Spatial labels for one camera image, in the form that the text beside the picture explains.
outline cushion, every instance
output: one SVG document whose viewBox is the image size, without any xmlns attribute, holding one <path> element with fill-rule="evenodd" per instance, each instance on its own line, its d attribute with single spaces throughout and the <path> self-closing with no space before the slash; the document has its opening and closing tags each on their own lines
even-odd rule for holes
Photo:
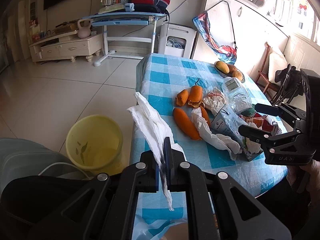
<svg viewBox="0 0 320 240">
<path fill-rule="evenodd" d="M 287 61 L 280 51 L 279 48 L 272 48 L 269 58 L 269 81 L 273 84 L 276 84 L 275 82 L 275 76 L 277 70 L 283 70 L 287 67 Z"/>
</svg>

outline plastic water bottle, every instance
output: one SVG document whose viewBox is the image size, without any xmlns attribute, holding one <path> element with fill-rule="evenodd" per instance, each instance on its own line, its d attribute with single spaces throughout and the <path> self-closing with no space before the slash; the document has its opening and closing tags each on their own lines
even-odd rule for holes
<svg viewBox="0 0 320 240">
<path fill-rule="evenodd" d="M 223 80 L 222 91 L 236 114 L 252 107 L 249 93 L 237 78 L 226 77 Z"/>
</svg>

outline kettlebell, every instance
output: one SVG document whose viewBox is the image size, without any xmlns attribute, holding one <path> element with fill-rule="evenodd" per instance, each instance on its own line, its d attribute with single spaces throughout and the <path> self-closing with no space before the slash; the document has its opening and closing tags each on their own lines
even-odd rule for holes
<svg viewBox="0 0 320 240">
<path fill-rule="evenodd" d="M 89 21 L 89 26 L 84 26 L 82 27 L 80 25 L 80 22 L 84 22 L 84 21 Z M 91 30 L 90 30 L 90 27 L 92 25 L 92 20 L 91 19 L 80 19 L 78 20 L 78 37 L 81 38 L 81 39 L 84 39 L 86 37 L 89 37 L 90 34 L 91 34 Z"/>
</svg>

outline blue checkered tablecloth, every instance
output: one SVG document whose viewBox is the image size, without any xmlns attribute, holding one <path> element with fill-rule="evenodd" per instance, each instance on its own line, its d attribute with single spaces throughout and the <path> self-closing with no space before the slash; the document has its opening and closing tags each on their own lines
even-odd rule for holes
<svg viewBox="0 0 320 240">
<path fill-rule="evenodd" d="M 270 105 L 261 90 L 245 75 L 244 86 L 247 88 L 252 103 Z M 264 154 L 248 162 L 243 154 L 235 161 L 229 157 L 228 151 L 218 150 L 205 141 L 194 141 L 186 136 L 176 125 L 172 111 L 175 97 L 183 89 L 190 89 L 198 81 L 198 85 L 206 92 L 217 87 L 221 90 L 223 78 L 215 68 L 205 62 L 181 57 L 149 54 L 137 65 L 136 90 L 139 91 L 155 108 L 172 129 L 173 138 L 183 148 L 187 161 L 197 165 L 203 171 L 216 174 L 225 171 L 238 181 L 253 196 L 258 196 L 271 189 L 286 175 L 285 166 L 267 165 Z M 190 116 L 191 108 L 183 109 Z M 275 117 L 279 127 L 286 132 L 279 117 Z M 138 162 L 140 154 L 149 150 L 142 133 L 134 126 L 131 142 L 130 163 Z M 169 211 L 162 193 L 141 193 L 138 199 L 136 215 L 148 220 L 174 220 L 187 217 L 186 200 L 183 192 L 172 192 L 174 211 Z"/>
</svg>

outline metal screw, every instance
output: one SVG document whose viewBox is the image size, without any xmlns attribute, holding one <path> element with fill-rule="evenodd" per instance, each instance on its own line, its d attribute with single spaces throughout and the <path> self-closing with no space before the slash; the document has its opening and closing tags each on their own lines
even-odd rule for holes
<svg viewBox="0 0 320 240">
<path fill-rule="evenodd" d="M 144 169 L 146 167 L 146 164 L 145 163 L 137 163 L 136 164 L 136 168 L 137 169 Z"/>
<path fill-rule="evenodd" d="M 218 177 L 220 179 L 226 179 L 228 177 L 228 174 L 226 174 L 225 172 L 222 171 L 222 172 L 218 173 Z"/>
<path fill-rule="evenodd" d="M 104 180 L 106 180 L 107 178 L 108 178 L 108 175 L 105 174 L 105 173 L 100 173 L 100 174 L 98 174 L 98 176 L 97 176 L 97 179 L 100 180 L 100 181 L 104 181 Z"/>
<path fill-rule="evenodd" d="M 190 167 L 190 163 L 182 162 L 182 163 L 180 163 L 180 167 L 187 169 Z"/>
</svg>

